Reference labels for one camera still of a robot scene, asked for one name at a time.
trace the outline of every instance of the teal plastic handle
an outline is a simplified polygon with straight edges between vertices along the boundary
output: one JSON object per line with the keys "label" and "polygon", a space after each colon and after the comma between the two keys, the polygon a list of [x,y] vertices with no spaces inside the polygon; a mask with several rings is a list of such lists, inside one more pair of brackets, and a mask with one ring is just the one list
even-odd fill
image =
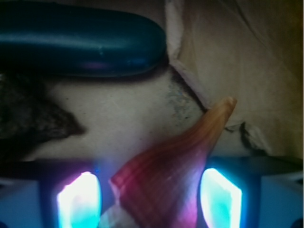
{"label": "teal plastic handle", "polygon": [[39,2],[0,3],[0,70],[128,76],[154,68],[164,31],[139,15]]}

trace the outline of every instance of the crumpled paper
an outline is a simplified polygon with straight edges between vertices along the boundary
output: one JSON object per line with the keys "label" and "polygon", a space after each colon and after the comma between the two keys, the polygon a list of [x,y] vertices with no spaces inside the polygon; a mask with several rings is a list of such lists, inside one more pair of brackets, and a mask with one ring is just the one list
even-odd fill
{"label": "crumpled paper", "polygon": [[269,155],[303,157],[302,19],[299,0],[166,1],[170,64],[206,108],[235,97],[227,128]]}

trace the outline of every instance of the blue light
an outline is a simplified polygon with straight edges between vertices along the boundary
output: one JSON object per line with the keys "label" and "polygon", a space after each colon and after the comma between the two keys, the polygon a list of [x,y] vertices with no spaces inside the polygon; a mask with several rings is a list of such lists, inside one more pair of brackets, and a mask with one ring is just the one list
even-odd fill
{"label": "blue light", "polygon": [[57,195],[60,228],[96,228],[100,219],[101,189],[98,178],[83,172]]}
{"label": "blue light", "polygon": [[214,168],[202,175],[200,203],[208,227],[240,227],[242,190]]}

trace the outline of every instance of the cyan glowing panel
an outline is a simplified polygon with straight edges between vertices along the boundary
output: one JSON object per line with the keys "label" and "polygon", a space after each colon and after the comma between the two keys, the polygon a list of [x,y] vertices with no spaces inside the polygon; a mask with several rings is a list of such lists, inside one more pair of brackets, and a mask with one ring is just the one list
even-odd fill
{"label": "cyan glowing panel", "polygon": [[83,172],[57,195],[60,228],[96,228],[100,219],[101,189],[98,178]]}
{"label": "cyan glowing panel", "polygon": [[202,175],[200,203],[208,227],[240,227],[242,190],[214,168]]}

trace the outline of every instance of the glowing light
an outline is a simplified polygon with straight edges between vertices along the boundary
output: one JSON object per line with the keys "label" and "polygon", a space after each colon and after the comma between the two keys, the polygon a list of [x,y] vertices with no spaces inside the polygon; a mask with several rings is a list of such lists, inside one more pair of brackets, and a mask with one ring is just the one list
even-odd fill
{"label": "glowing light", "polygon": [[59,227],[96,228],[101,197],[98,178],[90,172],[83,172],[57,195]]}
{"label": "glowing light", "polygon": [[214,168],[202,175],[200,203],[208,227],[240,227],[242,190]]}

